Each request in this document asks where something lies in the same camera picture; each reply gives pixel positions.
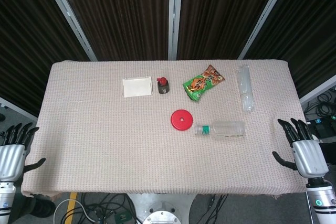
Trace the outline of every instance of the bottle label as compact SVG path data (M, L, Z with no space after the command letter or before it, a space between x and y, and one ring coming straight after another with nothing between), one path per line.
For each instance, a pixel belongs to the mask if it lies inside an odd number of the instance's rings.
M203 126L202 126L202 134L207 135L207 134L209 134L209 132L210 132L210 126L208 126L208 125L203 125Z

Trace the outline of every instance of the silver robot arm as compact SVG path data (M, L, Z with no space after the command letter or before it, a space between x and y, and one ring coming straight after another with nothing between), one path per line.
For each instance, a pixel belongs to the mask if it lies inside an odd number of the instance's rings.
M39 129L32 128L31 123L20 130L22 124L11 126L3 135L0 146L0 224L7 224L13 206L16 188L14 183L23 173L41 166L45 158L33 165L25 165L27 148L34 133Z
M323 179L329 169L321 147L303 121L291 121L297 131L290 123L278 119L292 147L295 163L284 161L277 152L273 156L280 165L297 170L308 179L307 193L320 224L336 224L336 196L332 185Z

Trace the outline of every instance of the small bottle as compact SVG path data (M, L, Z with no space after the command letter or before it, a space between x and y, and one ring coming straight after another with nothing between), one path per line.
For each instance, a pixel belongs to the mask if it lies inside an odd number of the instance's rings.
M244 136L244 122L215 121L211 125L195 125L196 135L211 135L215 138Z
M169 83L168 80L164 77L157 78L158 85L157 88L160 94L166 94L169 92Z

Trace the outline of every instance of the green light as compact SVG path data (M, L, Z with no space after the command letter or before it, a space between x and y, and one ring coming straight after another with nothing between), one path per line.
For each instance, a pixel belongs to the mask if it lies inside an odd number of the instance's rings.
M316 203L316 205L318 205L318 206L322 206L322 201L320 201L319 199L317 199L317 200L315 201L315 203Z

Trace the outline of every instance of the yellow stripe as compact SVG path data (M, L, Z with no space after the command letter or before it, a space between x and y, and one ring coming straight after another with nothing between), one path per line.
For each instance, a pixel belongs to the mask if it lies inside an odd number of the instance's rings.
M77 193L71 193L70 194L70 199L76 199L76 197L77 197ZM70 210L72 210L72 209L74 209L75 208L75 204L76 204L75 201L69 200L67 212L70 211ZM73 216L74 215L69 216L69 218L65 221L65 224L71 224Z

